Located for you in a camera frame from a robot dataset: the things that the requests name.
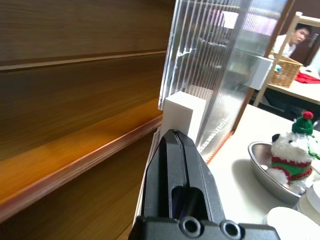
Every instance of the snowman plush toy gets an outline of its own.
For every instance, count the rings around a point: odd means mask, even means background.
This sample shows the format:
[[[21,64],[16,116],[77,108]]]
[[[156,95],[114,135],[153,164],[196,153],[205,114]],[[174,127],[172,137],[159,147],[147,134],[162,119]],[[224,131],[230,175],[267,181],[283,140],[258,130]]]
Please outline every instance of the snowman plush toy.
[[[271,168],[267,174],[292,192],[302,195],[314,182],[311,162],[320,160],[320,145],[313,136],[313,114],[304,112],[291,132],[272,137]]]

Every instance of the wicker basket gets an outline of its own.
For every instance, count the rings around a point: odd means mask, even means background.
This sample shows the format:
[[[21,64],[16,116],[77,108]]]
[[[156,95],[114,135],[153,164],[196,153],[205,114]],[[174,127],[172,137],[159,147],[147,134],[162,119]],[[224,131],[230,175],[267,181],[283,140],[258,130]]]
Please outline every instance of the wicker basket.
[[[278,64],[281,66],[281,70],[273,72],[270,84],[289,88],[303,64],[284,55],[281,56]]]

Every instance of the transparent partition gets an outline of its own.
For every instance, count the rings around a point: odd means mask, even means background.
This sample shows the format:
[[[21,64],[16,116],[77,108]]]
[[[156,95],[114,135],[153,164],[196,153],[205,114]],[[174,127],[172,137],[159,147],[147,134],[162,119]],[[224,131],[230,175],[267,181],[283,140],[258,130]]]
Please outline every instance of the transparent partition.
[[[232,130],[286,0],[177,0],[159,109],[178,91],[206,100],[196,146],[205,161]]]

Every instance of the white shirt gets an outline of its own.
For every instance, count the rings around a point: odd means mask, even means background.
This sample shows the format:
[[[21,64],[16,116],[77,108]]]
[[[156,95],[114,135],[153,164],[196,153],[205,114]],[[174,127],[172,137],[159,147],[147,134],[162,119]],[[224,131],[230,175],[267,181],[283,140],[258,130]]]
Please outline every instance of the white shirt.
[[[284,43],[285,41],[285,38],[286,38],[286,34],[285,35],[280,35],[276,38],[275,40],[275,43],[274,43],[274,46],[273,46],[273,49],[272,51],[275,52],[275,53],[278,53],[282,44]],[[283,53],[282,55],[285,55],[286,57],[290,57],[292,55],[292,53],[296,50],[296,45],[295,44],[292,44],[291,46],[289,45],[289,43],[287,43],[284,47],[284,50],[283,50]]]

